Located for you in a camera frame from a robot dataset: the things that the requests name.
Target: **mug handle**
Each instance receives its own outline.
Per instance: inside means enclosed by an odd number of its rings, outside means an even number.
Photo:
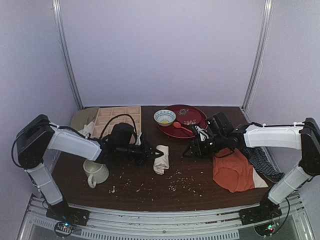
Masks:
[[[96,181],[93,181],[93,175],[90,174],[89,177],[88,177],[88,184],[89,184],[89,187],[94,189],[97,185],[97,182]]]

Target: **folded cloth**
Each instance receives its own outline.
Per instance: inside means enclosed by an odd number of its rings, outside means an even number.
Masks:
[[[84,129],[85,124],[89,124],[96,120],[98,111],[99,107],[90,107],[76,112],[72,117],[70,127],[77,131]]]
[[[78,131],[80,134],[84,135],[85,137],[89,137],[95,129],[95,123],[91,121],[88,125],[84,125],[83,129]]]
[[[239,150],[249,160],[254,169],[258,173],[263,174],[271,182],[277,183],[285,176],[283,172],[277,172],[274,169],[261,147],[240,148]]]
[[[235,149],[233,154],[228,153],[230,150],[225,148],[213,158],[213,180],[218,185],[231,193],[268,187],[238,149]]]
[[[165,169],[169,169],[169,147],[158,145],[156,149],[163,152],[163,156],[157,157],[154,160],[153,170],[155,173],[162,175],[165,173]]]

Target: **vent grille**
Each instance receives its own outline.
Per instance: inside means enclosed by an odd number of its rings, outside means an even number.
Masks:
[[[115,236],[107,233],[96,232],[92,230],[82,229],[81,237],[87,240],[237,240],[239,239],[238,230],[227,231],[222,233],[212,233],[207,236],[200,237],[185,237],[185,238],[172,238],[172,237],[155,237],[155,238],[134,238],[128,236]]]
[[[46,229],[54,229],[55,224],[42,218],[35,218],[34,223]]]
[[[36,217],[34,219],[34,224],[53,230],[55,227],[55,222],[51,221],[50,219],[46,220],[40,217]],[[81,229],[80,231],[75,232],[72,234],[75,237],[83,238],[85,240],[238,240],[240,238],[238,230],[231,230],[219,233],[211,233],[201,236],[186,236],[184,238],[181,237],[131,237],[131,236],[124,236],[121,234],[108,234],[104,232],[99,232],[96,230],[91,229]]]

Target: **red tray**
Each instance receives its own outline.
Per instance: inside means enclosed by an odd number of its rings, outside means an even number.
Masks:
[[[206,123],[206,119],[207,116],[204,114],[203,111],[201,111],[200,109],[194,107],[194,106],[188,106],[188,105],[172,105],[172,106],[167,106],[164,109],[167,110],[171,110],[173,111],[175,114],[177,114],[177,112],[181,109],[193,109],[196,110],[197,112],[200,113],[201,115],[201,121],[198,124],[201,128],[203,129],[207,129],[207,123]],[[181,128],[176,128],[174,127],[173,124],[171,124],[170,126],[160,126],[158,125],[159,129],[164,132],[165,134],[174,137],[174,138],[178,138],[178,139],[191,139],[194,138],[195,136],[188,131],[185,131]]]

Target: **orange cloth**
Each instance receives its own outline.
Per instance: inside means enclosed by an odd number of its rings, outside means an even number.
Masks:
[[[230,149],[225,148],[216,156],[221,157],[230,152]],[[229,156],[218,157],[213,158],[213,180],[222,188],[236,193],[268,186],[238,149],[235,149],[234,153]]]

